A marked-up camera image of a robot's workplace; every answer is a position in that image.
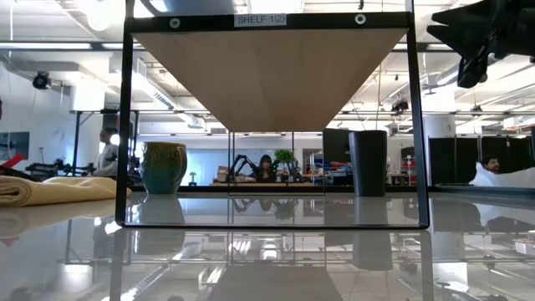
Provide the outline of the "brown mug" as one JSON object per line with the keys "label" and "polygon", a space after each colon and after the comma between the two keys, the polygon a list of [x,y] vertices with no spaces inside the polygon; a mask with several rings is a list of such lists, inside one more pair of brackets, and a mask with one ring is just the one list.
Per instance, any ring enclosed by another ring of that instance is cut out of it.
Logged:
{"label": "brown mug", "polygon": [[175,194],[187,170],[186,145],[150,141],[142,146],[141,180],[149,194]]}

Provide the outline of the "tall black cup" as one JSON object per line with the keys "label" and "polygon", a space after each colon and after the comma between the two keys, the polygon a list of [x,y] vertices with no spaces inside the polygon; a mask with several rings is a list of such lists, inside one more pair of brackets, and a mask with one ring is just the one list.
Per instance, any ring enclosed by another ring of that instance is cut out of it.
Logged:
{"label": "tall black cup", "polygon": [[383,130],[349,132],[349,151],[356,196],[383,196],[386,183],[387,134]]}

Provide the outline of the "standing person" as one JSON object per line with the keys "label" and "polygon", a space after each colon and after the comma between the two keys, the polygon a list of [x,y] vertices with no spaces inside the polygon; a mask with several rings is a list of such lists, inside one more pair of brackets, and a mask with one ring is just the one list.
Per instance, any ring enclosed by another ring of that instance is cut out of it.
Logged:
{"label": "standing person", "polygon": [[99,140],[104,144],[103,150],[97,158],[96,169],[92,175],[97,177],[116,177],[119,147],[111,141],[116,129],[104,127],[99,134]]}

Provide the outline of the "black metal stand frame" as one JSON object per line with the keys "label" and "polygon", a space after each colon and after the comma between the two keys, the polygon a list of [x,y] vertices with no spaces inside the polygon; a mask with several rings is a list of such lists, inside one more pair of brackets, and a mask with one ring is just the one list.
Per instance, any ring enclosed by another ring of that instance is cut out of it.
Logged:
{"label": "black metal stand frame", "polygon": [[[70,174],[72,176],[85,175],[88,171],[88,167],[83,166],[77,166],[78,163],[78,153],[79,153],[79,132],[80,132],[80,126],[87,121],[92,115],[115,115],[117,118],[120,116],[120,111],[118,109],[102,109],[102,110],[71,110],[71,114],[76,114],[76,126],[75,126],[75,134],[74,134],[74,148],[73,148],[73,160],[72,164],[70,165],[70,169],[66,171],[66,174]],[[138,137],[138,125],[139,125],[139,117],[140,117],[140,111],[139,110],[133,110],[132,114],[134,115],[135,119],[134,122],[131,123],[131,129],[130,129],[130,138],[129,138],[129,164],[128,168],[130,170],[136,168],[135,162],[139,162],[139,159],[135,156],[135,150],[136,150],[136,143],[137,143],[137,137]]]}

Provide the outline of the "black room partitions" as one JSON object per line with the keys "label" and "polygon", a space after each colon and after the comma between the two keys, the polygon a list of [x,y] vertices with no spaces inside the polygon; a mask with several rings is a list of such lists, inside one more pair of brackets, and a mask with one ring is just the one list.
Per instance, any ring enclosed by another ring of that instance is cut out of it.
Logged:
{"label": "black room partitions", "polygon": [[497,156],[500,173],[535,167],[531,139],[511,136],[452,136],[428,140],[431,185],[467,185],[476,175],[476,163]]}

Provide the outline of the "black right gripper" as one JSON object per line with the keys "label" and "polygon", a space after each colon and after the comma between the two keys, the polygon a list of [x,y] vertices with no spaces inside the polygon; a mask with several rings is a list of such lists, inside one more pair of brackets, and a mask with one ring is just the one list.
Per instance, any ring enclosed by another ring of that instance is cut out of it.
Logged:
{"label": "black right gripper", "polygon": [[461,56],[457,85],[472,88],[487,80],[489,56],[535,56],[535,0],[481,0],[434,13],[429,25],[434,38]]}

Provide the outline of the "yellow folded cloth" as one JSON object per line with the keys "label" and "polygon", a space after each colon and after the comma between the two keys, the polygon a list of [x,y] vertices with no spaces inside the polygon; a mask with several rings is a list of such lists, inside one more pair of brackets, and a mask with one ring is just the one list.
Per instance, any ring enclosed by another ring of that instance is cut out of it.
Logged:
{"label": "yellow folded cloth", "polygon": [[52,177],[37,182],[0,176],[0,207],[108,200],[116,197],[116,186],[108,177]]}

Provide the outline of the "wooden tray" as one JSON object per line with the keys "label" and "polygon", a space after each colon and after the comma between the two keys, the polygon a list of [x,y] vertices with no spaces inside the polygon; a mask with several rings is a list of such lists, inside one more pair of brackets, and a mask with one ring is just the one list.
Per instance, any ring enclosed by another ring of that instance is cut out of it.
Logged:
{"label": "wooden tray", "polygon": [[133,63],[133,46],[135,33],[223,33],[240,31],[267,30],[277,32],[281,30],[372,30],[372,29],[407,29],[414,27],[414,16],[411,12],[366,13],[367,21],[358,25],[354,20],[355,13],[290,13],[281,17],[282,25],[247,25],[237,24],[237,15],[207,15],[207,16],[161,16],[153,18],[134,18],[134,0],[126,0],[127,17],[124,23],[122,43],[122,75],[120,88],[119,133],[120,149],[117,170],[117,192],[115,203],[115,221],[124,228],[176,228],[198,230],[257,230],[275,229],[275,225],[268,224],[233,224],[220,222],[204,223],[131,223],[127,221],[126,186],[128,164],[128,139],[130,138],[130,104],[131,79]]}

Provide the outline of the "red object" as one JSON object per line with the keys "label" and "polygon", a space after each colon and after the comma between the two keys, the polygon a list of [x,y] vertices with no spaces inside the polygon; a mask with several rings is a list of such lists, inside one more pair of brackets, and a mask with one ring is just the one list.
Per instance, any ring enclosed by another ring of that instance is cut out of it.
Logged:
{"label": "red object", "polygon": [[4,163],[2,163],[0,165],[0,167],[13,168],[14,166],[16,166],[23,159],[24,159],[23,155],[16,154],[13,158],[11,158],[11,159],[5,161]]}

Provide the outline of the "white shelf label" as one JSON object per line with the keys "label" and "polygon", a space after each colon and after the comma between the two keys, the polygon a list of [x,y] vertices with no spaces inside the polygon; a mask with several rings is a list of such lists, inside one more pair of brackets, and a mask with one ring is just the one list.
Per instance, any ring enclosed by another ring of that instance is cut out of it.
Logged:
{"label": "white shelf label", "polygon": [[235,28],[276,27],[286,25],[287,16],[284,13],[239,14],[234,16]]}

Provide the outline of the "white sheet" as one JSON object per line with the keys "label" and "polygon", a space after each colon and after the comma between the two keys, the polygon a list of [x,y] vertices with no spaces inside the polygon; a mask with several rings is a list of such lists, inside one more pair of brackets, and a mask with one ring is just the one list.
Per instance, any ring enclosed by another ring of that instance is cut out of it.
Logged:
{"label": "white sheet", "polygon": [[512,173],[495,174],[476,163],[476,175],[469,182],[472,186],[535,188],[535,167]]}

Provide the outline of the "black background robot rig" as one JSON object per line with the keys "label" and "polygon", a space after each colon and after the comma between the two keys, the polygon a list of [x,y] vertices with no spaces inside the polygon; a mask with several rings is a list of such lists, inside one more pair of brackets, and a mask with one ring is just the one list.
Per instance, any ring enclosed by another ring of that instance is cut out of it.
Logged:
{"label": "black background robot rig", "polygon": [[94,163],[86,166],[71,166],[64,163],[63,159],[56,159],[53,164],[32,163],[25,168],[31,176],[56,177],[56,176],[87,176],[95,171]]}

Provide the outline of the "shelving with coloured bins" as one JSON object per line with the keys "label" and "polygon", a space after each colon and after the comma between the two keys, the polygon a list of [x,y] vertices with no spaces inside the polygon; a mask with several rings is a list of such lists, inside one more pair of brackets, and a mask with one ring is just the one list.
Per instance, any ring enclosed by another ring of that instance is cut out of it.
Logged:
{"label": "shelving with coloured bins", "polygon": [[315,186],[352,186],[354,184],[349,162],[315,161],[310,167],[308,176]]}

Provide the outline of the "person behind white sheet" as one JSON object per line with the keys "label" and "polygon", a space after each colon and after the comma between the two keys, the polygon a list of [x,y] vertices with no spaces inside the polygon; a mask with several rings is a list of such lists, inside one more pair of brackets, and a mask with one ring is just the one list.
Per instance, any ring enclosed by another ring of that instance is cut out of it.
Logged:
{"label": "person behind white sheet", "polygon": [[500,162],[497,156],[486,156],[481,161],[482,167],[486,171],[490,171],[494,174],[500,173]]}

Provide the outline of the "seated person at desk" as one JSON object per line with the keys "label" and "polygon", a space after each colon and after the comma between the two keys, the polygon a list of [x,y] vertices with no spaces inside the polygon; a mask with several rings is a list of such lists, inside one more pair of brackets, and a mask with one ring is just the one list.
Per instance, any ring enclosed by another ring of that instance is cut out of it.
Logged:
{"label": "seated person at desk", "polygon": [[278,178],[283,179],[288,176],[286,171],[275,170],[272,158],[269,155],[263,155],[260,160],[260,166],[253,170],[251,177],[255,182],[274,183]]}

